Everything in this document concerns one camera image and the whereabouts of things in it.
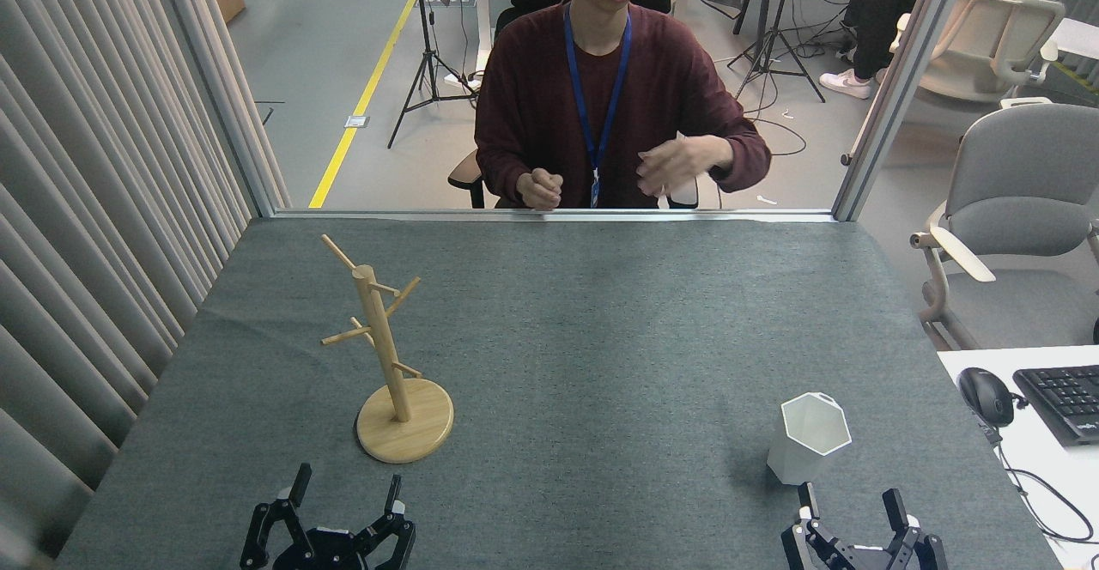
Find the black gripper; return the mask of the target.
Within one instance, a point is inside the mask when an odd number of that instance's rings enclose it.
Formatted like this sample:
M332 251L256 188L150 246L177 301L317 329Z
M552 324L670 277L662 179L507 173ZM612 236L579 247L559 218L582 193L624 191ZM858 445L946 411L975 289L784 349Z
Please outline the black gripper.
M397 538L393 551L376 569L406 569L415 545L417 525L406 519L404 503L399 500L400 474L392 476L380 518L356 535L349 530L302 527L297 510L306 499L311 476L311 465L300 463L295 484L275 502L255 506L240 555L240 569L259 569L270 562L267 543L271 527L279 522L285 523L292 543L276 559L275 569L368 569L367 556L389 537Z
M893 534L887 548L841 546L836 535L822 525L813 483L800 484L798 495L799 519L781 534L789 569L815 569L814 559L829 569L907 569L912 555L919 569L950 569L942 539L910 518L898 488L882 492L882 506Z

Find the person's right hand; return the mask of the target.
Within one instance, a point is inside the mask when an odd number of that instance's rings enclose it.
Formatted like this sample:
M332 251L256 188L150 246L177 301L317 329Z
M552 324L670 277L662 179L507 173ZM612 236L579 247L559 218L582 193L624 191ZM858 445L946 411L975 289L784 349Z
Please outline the person's right hand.
M517 179L517 193L522 204L528 209L550 211L560 206L562 185L560 174L550 174L545 168L534 168L532 172L521 174Z

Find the person's left hand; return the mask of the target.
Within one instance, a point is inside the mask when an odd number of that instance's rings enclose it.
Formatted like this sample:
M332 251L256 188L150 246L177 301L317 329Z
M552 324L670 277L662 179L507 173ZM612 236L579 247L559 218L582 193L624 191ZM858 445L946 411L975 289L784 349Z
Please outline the person's left hand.
M668 139L651 150L640 152L637 186L645 195L676 191L714 167L730 168L733 150L728 139L717 136L684 136Z

